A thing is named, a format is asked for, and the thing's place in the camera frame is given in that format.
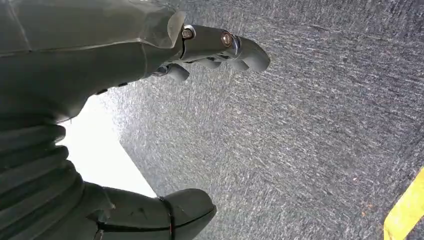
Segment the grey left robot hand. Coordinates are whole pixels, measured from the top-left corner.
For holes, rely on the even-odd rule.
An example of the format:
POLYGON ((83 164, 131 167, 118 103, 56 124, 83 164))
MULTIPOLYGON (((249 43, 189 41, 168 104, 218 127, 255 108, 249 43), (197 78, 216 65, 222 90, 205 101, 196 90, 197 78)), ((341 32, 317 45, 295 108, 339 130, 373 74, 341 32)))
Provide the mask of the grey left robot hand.
POLYGON ((192 240, 214 218, 200 189, 153 198, 87 182, 58 145, 62 122, 110 88, 184 81, 182 63, 270 65, 256 42, 185 17, 146 0, 1 1, 1 239, 192 240))

